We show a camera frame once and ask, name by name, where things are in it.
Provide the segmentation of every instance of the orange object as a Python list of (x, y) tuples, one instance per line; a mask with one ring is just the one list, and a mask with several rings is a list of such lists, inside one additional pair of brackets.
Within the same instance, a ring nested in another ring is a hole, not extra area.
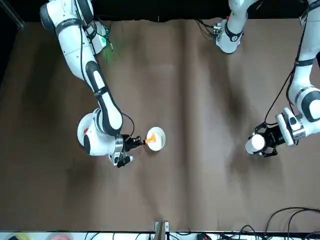
[(147, 144), (147, 143), (155, 142), (155, 141), (157, 141), (157, 139), (156, 139), (156, 135), (153, 133), (150, 138), (145, 140), (145, 143)]

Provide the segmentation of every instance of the white bowl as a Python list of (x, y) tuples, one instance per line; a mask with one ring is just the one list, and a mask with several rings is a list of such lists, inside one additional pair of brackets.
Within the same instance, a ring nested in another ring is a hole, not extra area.
[(156, 142), (148, 142), (147, 145), (152, 151), (160, 151), (166, 143), (166, 134), (165, 132), (158, 126), (155, 126), (151, 128), (147, 135), (146, 138), (149, 139), (152, 137), (152, 134), (155, 135)]

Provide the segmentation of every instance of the green light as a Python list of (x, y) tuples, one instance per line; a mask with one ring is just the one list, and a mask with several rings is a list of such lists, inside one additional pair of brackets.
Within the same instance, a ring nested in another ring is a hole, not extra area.
[(103, 47), (107, 46), (107, 40), (103, 36), (100, 36), (100, 42)]

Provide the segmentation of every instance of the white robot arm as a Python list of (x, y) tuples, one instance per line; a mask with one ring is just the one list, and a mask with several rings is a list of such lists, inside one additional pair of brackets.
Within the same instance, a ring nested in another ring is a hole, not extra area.
[(120, 134), (122, 112), (94, 57), (107, 44), (102, 37), (106, 36), (107, 28), (93, 21), (91, 1), (51, 0), (40, 8), (40, 18), (44, 28), (58, 37), (72, 73), (87, 83), (99, 105), (80, 121), (77, 130), (79, 142), (92, 156), (109, 155), (115, 166), (122, 167), (131, 162), (133, 157), (127, 151), (143, 142), (140, 137)]
[[(225, 53), (231, 54), (237, 49), (248, 19), (247, 9), (257, 1), (229, 0), (230, 17), (213, 26), (215, 43)], [(278, 154), (278, 145), (295, 146), (299, 139), (320, 132), (320, 90), (310, 83), (314, 59), (320, 52), (320, 0), (308, 0), (300, 22), (304, 31), (287, 88), (287, 98), (299, 114), (294, 115), (286, 107), (276, 116), (277, 124), (273, 127), (265, 122), (257, 126), (245, 145), (249, 154), (274, 156)]]

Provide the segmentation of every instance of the colorful object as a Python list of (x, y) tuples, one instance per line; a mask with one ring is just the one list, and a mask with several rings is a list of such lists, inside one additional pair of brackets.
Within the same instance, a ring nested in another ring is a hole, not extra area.
[(66, 234), (59, 234), (52, 237), (51, 240), (72, 240), (72, 238)]
[(10, 237), (8, 240), (30, 240), (30, 238), (26, 233), (19, 232)]
[(148, 139), (145, 140), (145, 143), (151, 143), (151, 142), (156, 142), (156, 135), (153, 133), (152, 136)]

